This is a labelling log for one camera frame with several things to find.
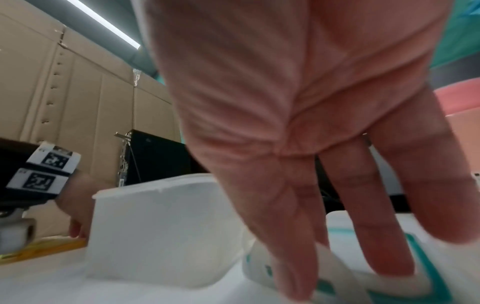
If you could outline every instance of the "palm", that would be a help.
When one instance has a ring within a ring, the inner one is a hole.
[[[413,270],[365,132],[431,234],[478,234],[478,193],[426,84],[450,4],[146,1],[150,46],[189,148],[305,290],[316,277],[309,240],[328,242],[316,154],[371,266]]]

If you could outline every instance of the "finger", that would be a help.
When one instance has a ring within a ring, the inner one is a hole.
[[[80,224],[73,218],[70,218],[70,226],[68,228],[68,234],[70,235],[70,237],[78,237],[80,235],[81,228],[82,224]]]
[[[277,287],[293,300],[309,299],[318,278],[315,234],[280,161],[269,155],[210,169],[272,254]]]
[[[343,142],[319,157],[352,219],[369,265],[379,274],[412,274],[410,249],[364,139]]]
[[[315,158],[313,156],[288,157],[281,158],[280,163],[300,208],[310,219],[315,240],[328,246],[325,206],[315,172]]]
[[[455,243],[480,235],[479,192],[430,88],[376,122],[368,133],[430,234]]]

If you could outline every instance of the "ceiling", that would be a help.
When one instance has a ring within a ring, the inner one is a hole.
[[[157,75],[157,69],[144,47],[130,0],[81,0],[81,2],[140,43],[142,46],[138,50],[65,0],[27,0],[27,2],[114,53],[132,67],[152,77]]]

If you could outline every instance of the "qr code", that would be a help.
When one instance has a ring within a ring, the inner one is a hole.
[[[69,151],[69,150],[65,150],[59,146],[54,146],[53,147],[53,150],[58,152],[58,153],[61,153],[61,154],[64,154],[64,155],[68,155],[68,156],[72,156],[73,155],[73,152],[72,151]]]
[[[55,167],[57,169],[63,169],[69,159],[69,157],[49,152],[41,161],[41,163],[50,167]]]
[[[55,181],[55,176],[41,173],[32,173],[23,184],[22,188],[47,192]]]

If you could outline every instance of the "ceiling light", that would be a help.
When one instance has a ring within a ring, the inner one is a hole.
[[[102,16],[99,14],[95,13],[94,11],[91,10],[91,8],[87,7],[85,4],[81,3],[79,0],[67,0],[74,6],[76,6],[78,9],[80,9],[82,12],[85,14],[89,15],[93,19],[95,19],[98,23],[112,31],[115,35],[118,37],[122,38],[125,40],[128,44],[130,44],[132,47],[136,48],[137,50],[140,48],[140,44],[127,36],[124,32],[120,31],[118,28],[116,28],[113,24],[105,20]]]

